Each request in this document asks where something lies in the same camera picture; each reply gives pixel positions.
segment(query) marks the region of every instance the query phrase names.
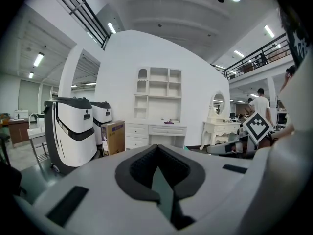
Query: white shelving unit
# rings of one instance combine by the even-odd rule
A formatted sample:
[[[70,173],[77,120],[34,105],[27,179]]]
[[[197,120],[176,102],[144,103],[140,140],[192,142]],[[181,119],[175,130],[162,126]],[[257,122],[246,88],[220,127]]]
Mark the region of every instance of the white shelving unit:
[[[140,68],[134,94],[134,118],[180,121],[181,94],[181,70]]]

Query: white t-shirt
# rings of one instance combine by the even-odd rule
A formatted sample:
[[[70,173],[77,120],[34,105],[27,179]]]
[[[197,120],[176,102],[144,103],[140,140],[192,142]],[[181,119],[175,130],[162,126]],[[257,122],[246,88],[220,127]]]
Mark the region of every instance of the white t-shirt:
[[[254,106],[254,110],[266,119],[266,109],[269,108],[269,101],[265,97],[258,97],[249,104]]]

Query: table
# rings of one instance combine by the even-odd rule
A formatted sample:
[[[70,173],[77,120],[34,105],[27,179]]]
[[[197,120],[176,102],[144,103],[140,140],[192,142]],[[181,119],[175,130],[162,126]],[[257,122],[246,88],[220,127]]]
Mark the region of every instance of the table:
[[[205,142],[205,133],[210,134],[210,145],[215,145],[216,141],[222,140],[225,138],[216,138],[216,136],[222,136],[224,134],[237,133],[237,130],[240,128],[240,123],[223,123],[223,122],[204,122],[204,128],[202,132],[202,140],[200,150],[204,147]]]
[[[27,133],[29,128],[27,119],[10,120],[8,125],[13,148],[14,144],[29,140]]]
[[[45,128],[41,127],[28,129],[27,132],[37,163],[40,164],[40,162],[49,158],[49,153],[45,151],[45,145],[47,145],[45,140]],[[38,156],[36,153],[36,149],[39,147],[42,147],[44,149],[44,154]]]
[[[129,120],[125,122],[125,147],[138,148],[149,144],[164,144],[184,148],[187,127],[180,123]]]

